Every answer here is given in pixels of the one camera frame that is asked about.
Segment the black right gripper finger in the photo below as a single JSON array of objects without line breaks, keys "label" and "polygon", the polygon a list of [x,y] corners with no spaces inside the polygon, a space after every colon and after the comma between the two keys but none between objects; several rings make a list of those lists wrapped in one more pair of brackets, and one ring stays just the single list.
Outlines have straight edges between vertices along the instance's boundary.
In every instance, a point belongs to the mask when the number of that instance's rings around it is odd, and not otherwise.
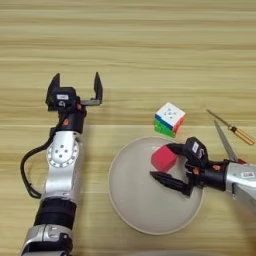
[{"label": "black right gripper finger", "polygon": [[184,145],[183,145],[183,144],[169,143],[169,144],[166,144],[166,147],[167,147],[170,151],[172,151],[174,154],[176,154],[176,155],[182,155],[182,156],[185,155],[185,152],[184,152]]},{"label": "black right gripper finger", "polygon": [[160,184],[162,184],[163,186],[172,189],[172,190],[176,190],[180,193],[182,193],[183,195],[190,197],[192,194],[192,190],[193,190],[193,182],[189,181],[188,183],[185,183],[182,180],[178,180],[176,178],[173,178],[170,174],[168,173],[163,173],[160,171],[151,171],[150,175]]}]

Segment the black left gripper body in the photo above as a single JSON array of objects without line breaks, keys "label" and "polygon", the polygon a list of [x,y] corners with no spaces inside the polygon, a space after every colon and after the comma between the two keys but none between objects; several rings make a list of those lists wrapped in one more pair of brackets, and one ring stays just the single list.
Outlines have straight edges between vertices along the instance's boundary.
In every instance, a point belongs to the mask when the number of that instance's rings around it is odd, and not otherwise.
[{"label": "black left gripper body", "polygon": [[79,134],[83,132],[84,119],[87,115],[87,106],[98,106],[101,104],[99,99],[81,100],[76,97],[72,100],[54,100],[48,103],[49,111],[58,113],[59,121],[51,129],[51,132],[74,131]]}]

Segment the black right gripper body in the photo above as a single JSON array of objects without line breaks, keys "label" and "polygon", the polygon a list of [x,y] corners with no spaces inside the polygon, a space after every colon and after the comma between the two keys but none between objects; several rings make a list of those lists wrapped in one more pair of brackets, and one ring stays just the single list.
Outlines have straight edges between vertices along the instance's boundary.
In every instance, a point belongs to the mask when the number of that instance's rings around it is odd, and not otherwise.
[{"label": "black right gripper body", "polygon": [[206,166],[198,167],[186,162],[188,183],[184,186],[185,193],[191,193],[194,187],[203,189],[211,187],[220,191],[226,190],[227,167],[229,160],[222,162],[209,161]]}]

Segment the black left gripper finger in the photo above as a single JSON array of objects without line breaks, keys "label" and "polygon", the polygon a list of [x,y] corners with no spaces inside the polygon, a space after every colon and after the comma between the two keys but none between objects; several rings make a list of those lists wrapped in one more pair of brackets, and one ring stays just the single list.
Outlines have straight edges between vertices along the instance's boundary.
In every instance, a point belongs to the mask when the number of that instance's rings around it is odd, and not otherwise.
[{"label": "black left gripper finger", "polygon": [[103,86],[102,86],[102,83],[101,83],[101,79],[100,79],[99,73],[95,74],[94,91],[95,91],[94,104],[95,105],[101,105],[102,104],[102,100],[103,100]]},{"label": "black left gripper finger", "polygon": [[46,94],[46,102],[50,100],[50,96],[52,94],[52,91],[55,88],[60,87],[60,74],[57,73],[53,78],[52,81],[50,82],[50,85],[48,86],[47,94]]}]

